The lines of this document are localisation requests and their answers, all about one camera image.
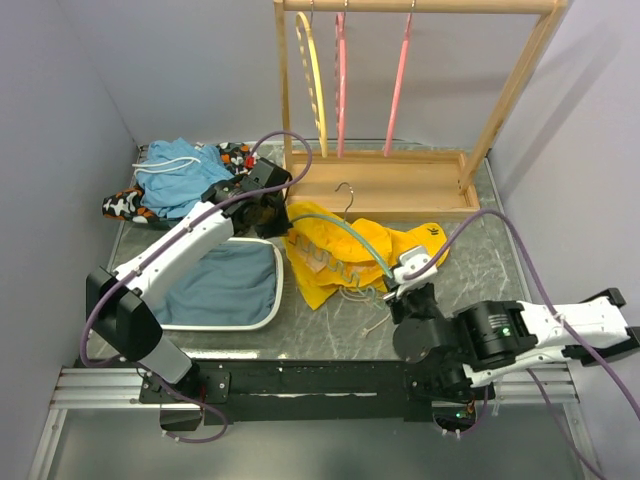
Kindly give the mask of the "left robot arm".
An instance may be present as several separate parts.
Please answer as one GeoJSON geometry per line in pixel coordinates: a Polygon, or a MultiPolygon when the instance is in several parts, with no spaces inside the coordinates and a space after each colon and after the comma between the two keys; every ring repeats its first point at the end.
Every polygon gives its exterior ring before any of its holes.
{"type": "Polygon", "coordinates": [[[87,320],[80,357],[87,367],[87,343],[95,333],[125,360],[163,380],[174,400],[198,392],[198,368],[168,339],[153,308],[206,253],[238,233],[255,229],[262,238],[280,236],[291,224],[284,190],[296,178],[277,164],[260,159],[247,174],[211,185],[179,223],[134,259],[109,272],[99,267],[86,278],[87,320]]]}

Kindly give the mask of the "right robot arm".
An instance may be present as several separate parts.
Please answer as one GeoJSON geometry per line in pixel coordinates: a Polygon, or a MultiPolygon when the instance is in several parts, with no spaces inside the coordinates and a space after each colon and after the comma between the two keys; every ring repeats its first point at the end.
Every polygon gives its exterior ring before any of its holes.
{"type": "Polygon", "coordinates": [[[396,328],[393,348],[409,391],[466,403],[507,374],[575,360],[591,366],[639,349],[639,330],[622,315],[616,288],[577,304],[480,301],[445,316],[433,284],[383,297],[396,328]]]}

